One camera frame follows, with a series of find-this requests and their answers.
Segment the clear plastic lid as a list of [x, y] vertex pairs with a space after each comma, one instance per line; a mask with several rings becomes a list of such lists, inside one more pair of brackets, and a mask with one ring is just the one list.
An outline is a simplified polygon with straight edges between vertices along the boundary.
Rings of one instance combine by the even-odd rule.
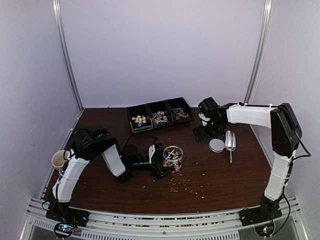
[[214, 138], [209, 141], [209, 149], [214, 153], [221, 153], [225, 149], [225, 142], [221, 139]]

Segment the metal scoop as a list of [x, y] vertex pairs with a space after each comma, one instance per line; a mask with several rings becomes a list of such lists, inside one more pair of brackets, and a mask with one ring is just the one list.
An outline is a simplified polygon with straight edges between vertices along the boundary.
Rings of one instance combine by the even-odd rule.
[[225, 133], [225, 149], [229, 151], [229, 163], [233, 163], [233, 151], [236, 149], [236, 135], [233, 131], [227, 130]]

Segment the clear plastic cup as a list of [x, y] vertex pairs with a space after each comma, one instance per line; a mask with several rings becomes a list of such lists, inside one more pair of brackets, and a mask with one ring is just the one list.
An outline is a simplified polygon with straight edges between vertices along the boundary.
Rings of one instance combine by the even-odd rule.
[[184, 152], [177, 145], [169, 145], [163, 150], [163, 167], [174, 168], [179, 172], [182, 167]]

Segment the black three-compartment candy tray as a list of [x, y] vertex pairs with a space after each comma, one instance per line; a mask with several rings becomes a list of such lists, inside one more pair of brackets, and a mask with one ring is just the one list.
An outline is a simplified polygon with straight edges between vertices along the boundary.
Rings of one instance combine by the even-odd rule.
[[194, 120], [193, 110], [183, 97], [130, 106], [126, 111], [133, 134]]

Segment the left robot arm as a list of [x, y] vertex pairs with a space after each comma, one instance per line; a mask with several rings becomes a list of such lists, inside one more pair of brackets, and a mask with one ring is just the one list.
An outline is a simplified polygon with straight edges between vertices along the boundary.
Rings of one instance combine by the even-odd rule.
[[79, 128], [71, 135], [70, 148], [57, 151], [51, 158], [58, 179], [48, 195], [48, 210], [61, 222], [72, 218], [69, 205], [73, 190], [83, 170], [97, 157], [102, 157], [110, 173], [121, 183], [135, 171], [151, 171], [157, 179], [175, 172], [174, 166], [160, 165], [162, 156], [162, 145], [156, 142], [146, 154], [141, 154], [133, 144], [126, 143], [120, 148], [117, 138], [102, 125]]

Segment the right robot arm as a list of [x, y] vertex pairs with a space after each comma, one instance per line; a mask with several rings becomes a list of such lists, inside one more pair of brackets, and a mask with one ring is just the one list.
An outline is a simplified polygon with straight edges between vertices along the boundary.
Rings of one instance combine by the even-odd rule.
[[256, 216], [268, 220], [275, 212], [275, 205], [284, 197], [285, 187], [291, 178], [296, 152], [301, 146], [302, 129], [292, 106], [259, 105], [230, 102], [219, 105], [212, 97], [199, 105], [198, 118], [201, 124], [194, 128], [196, 142], [208, 138], [217, 139], [226, 135], [228, 124], [243, 124], [269, 129], [273, 163], [267, 186], [264, 190]]

